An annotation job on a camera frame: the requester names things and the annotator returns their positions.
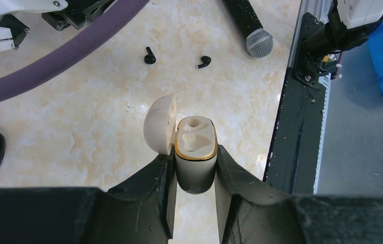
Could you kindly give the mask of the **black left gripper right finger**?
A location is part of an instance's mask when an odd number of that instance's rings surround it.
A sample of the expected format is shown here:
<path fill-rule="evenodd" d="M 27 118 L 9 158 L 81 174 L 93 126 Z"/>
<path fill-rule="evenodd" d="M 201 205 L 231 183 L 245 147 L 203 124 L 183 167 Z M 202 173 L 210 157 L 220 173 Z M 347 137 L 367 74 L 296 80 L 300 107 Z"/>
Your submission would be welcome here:
<path fill-rule="evenodd" d="M 214 185 L 220 243 L 383 243 L 383 197 L 286 194 L 222 145 Z"/>

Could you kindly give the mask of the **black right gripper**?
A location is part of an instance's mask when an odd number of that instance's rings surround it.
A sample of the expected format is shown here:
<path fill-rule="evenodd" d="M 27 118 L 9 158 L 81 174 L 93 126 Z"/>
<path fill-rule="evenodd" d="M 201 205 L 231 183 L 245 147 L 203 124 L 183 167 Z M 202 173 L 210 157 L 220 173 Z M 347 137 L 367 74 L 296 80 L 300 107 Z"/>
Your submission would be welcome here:
<path fill-rule="evenodd" d="M 114 0 L 71 0 L 68 6 L 61 10 L 42 13 L 42 18 L 56 31 L 63 31 L 72 26 L 75 29 L 84 27 L 85 23 L 93 23 L 106 12 Z"/>

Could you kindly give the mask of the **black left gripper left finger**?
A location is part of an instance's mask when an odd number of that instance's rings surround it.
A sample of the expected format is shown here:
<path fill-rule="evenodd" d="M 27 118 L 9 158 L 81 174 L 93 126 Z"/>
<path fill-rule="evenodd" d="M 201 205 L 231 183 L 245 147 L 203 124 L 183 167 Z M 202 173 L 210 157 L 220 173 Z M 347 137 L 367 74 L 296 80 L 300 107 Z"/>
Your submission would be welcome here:
<path fill-rule="evenodd" d="M 176 187 L 174 157 L 158 155 L 108 191 L 0 188 L 0 243 L 167 243 Z"/>

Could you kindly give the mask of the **white earbud charging case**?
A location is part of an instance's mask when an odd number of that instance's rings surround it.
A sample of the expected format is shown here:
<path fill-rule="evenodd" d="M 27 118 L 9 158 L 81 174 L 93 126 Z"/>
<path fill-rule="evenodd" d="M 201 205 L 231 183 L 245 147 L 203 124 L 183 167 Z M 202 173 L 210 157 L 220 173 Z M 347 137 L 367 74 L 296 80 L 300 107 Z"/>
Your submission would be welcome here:
<path fill-rule="evenodd" d="M 153 102 L 144 119 L 144 139 L 154 152 L 174 155 L 177 180 L 185 192 L 202 194 L 211 188 L 215 178 L 216 128 L 204 116 L 178 121 L 176 108 L 174 95 Z"/>

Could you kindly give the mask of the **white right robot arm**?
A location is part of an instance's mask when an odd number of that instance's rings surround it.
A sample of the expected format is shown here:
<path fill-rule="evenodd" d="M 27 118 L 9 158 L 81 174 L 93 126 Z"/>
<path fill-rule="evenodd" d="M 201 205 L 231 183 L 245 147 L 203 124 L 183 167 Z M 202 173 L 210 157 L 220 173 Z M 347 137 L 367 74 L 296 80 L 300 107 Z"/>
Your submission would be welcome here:
<path fill-rule="evenodd" d="M 57 31 L 72 25 L 80 29 L 94 22 L 114 1 L 53 1 L 55 10 L 42 18 Z M 264 30 L 249 1 L 224 1 L 229 14 L 246 40 L 250 56 L 261 58 L 273 49 L 273 37 Z M 308 51 L 322 56 L 362 45 L 383 21 L 383 1 L 333 1 L 328 23 L 307 38 Z"/>

